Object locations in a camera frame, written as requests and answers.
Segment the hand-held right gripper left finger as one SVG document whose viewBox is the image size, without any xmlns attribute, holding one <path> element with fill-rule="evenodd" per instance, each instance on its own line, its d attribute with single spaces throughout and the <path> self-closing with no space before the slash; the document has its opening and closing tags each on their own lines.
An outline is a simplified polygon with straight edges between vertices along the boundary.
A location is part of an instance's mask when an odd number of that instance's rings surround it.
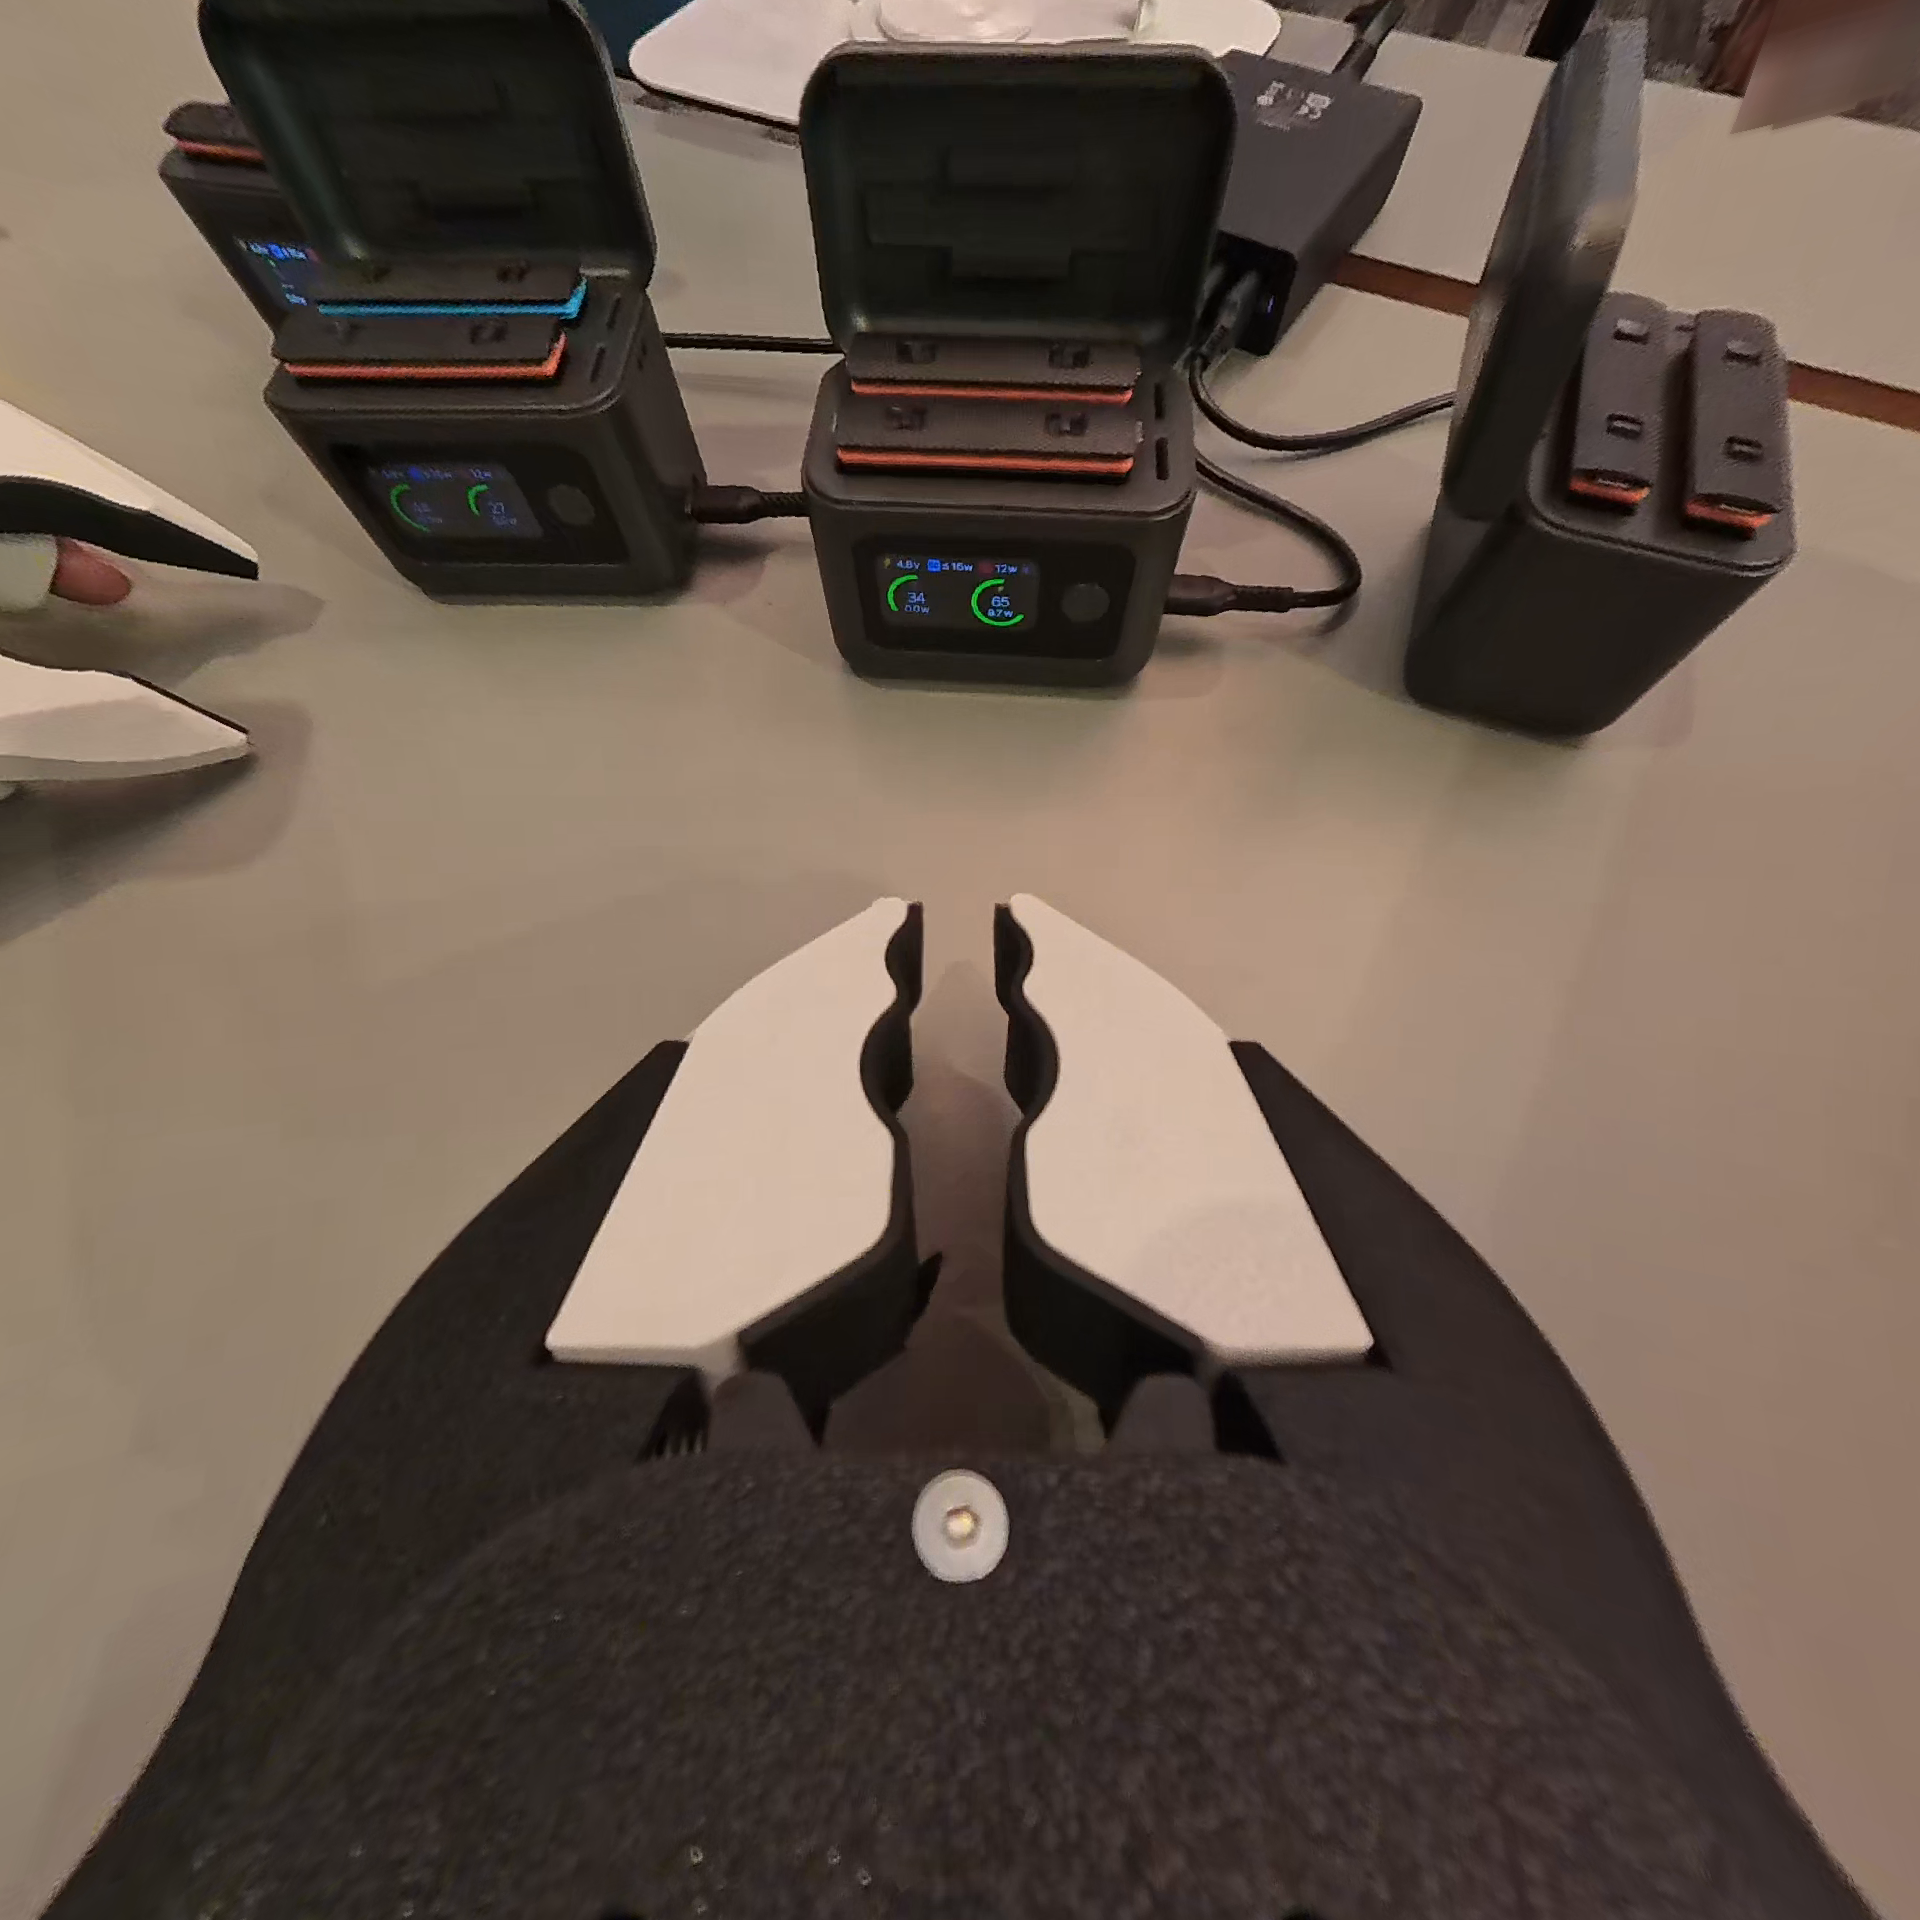
<svg viewBox="0 0 1920 1920">
<path fill-rule="evenodd" d="M 544 1333 L 553 1362 L 777 1379 L 822 1433 L 929 1291 L 909 1143 L 923 913 L 882 896 L 685 1041 Z"/>
</svg>

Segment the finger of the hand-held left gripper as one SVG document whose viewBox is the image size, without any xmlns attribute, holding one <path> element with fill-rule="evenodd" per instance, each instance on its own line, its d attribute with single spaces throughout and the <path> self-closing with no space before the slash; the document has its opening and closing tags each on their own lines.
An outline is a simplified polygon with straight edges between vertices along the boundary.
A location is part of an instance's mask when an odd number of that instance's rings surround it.
<svg viewBox="0 0 1920 1920">
<path fill-rule="evenodd" d="M 25 409 L 2 403 L 2 537 L 77 542 L 117 560 L 254 582 L 254 546 Z"/>
<path fill-rule="evenodd" d="M 197 773 L 251 758 L 247 733 L 174 693 L 102 671 L 2 671 L 2 793 Z"/>
</svg>

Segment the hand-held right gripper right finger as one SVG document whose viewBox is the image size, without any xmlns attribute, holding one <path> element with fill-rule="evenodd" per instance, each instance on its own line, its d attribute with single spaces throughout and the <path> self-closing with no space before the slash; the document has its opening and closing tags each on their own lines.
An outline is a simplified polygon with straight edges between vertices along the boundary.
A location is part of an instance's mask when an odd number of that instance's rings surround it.
<svg viewBox="0 0 1920 1920">
<path fill-rule="evenodd" d="M 1221 1385 L 1375 1359 L 1375 1333 L 1226 1031 L 1061 909 L 993 909 L 1017 1344 L 1103 1442 L 1141 1387 L 1214 1422 Z"/>
</svg>

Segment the dark grey battery charging case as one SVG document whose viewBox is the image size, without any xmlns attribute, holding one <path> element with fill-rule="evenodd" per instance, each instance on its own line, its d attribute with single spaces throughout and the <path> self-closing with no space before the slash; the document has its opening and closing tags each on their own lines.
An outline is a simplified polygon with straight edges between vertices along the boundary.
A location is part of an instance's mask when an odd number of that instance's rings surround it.
<svg viewBox="0 0 1920 1920">
<path fill-rule="evenodd" d="M 234 141 L 258 149 L 238 110 L 226 103 L 179 103 L 169 110 L 162 129 L 171 146 L 160 161 L 160 181 L 267 327 L 309 309 L 306 283 L 319 257 L 306 242 L 269 167 L 256 173 L 174 152 L 174 138 Z"/>
<path fill-rule="evenodd" d="M 802 455 L 831 640 L 863 681 L 1114 689 L 1151 656 L 1195 502 L 1183 360 L 1233 145 L 1190 47 L 833 49 L 799 153 L 833 358 Z M 861 335 L 1137 350 L 1118 482 L 841 470 L 827 427 Z M 879 391 L 882 399 L 920 394 Z"/>
<path fill-rule="evenodd" d="M 1479 277 L 1402 654 L 1431 711 L 1538 738 L 1610 728 L 1794 557 L 1693 527 L 1693 314 L 1670 309 L 1661 466 L 1633 512 L 1568 494 L 1577 367 L 1637 207 L 1646 30 L 1590 19 L 1555 63 Z"/>
<path fill-rule="evenodd" d="M 656 231 L 608 54 L 563 3 L 227 3 L 202 50 L 319 267 L 576 264 L 550 381 L 299 381 L 262 401 L 438 601 L 683 587 L 704 482 L 650 304 Z"/>
</svg>

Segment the black battery blue trim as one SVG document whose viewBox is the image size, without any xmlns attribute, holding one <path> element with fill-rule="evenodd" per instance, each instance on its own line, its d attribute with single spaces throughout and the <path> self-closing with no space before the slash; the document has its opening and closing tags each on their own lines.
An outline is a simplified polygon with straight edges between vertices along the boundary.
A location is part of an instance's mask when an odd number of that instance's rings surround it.
<svg viewBox="0 0 1920 1920">
<path fill-rule="evenodd" d="M 490 257 L 315 267 L 306 283 L 306 301 L 336 320 L 574 320 L 585 294 L 577 264 Z"/>
</svg>

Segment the white table mat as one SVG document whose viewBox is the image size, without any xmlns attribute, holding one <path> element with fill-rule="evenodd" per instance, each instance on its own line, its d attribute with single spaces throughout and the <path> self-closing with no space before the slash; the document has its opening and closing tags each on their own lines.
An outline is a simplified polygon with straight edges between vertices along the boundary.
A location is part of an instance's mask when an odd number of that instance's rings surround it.
<svg viewBox="0 0 1920 1920">
<path fill-rule="evenodd" d="M 634 83 L 673 103 L 793 129 L 810 71 L 843 39 L 850 3 L 690 3 L 637 37 Z M 1189 43 L 1210 55 L 1261 54 L 1282 13 L 1266 3 L 1157 3 L 1151 29 L 1128 43 Z M 882 50 L 925 54 L 871 43 Z"/>
</svg>

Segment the dark grey multiport power adapter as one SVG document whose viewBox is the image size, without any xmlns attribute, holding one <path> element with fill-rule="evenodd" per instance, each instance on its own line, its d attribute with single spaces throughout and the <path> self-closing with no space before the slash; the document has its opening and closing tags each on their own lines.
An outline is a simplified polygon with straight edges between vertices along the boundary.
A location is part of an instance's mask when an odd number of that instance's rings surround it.
<svg viewBox="0 0 1920 1920">
<path fill-rule="evenodd" d="M 1371 80 L 1358 39 L 1329 70 L 1226 54 L 1231 167 L 1206 275 L 1205 338 L 1267 354 L 1371 229 L 1422 102 Z"/>
</svg>

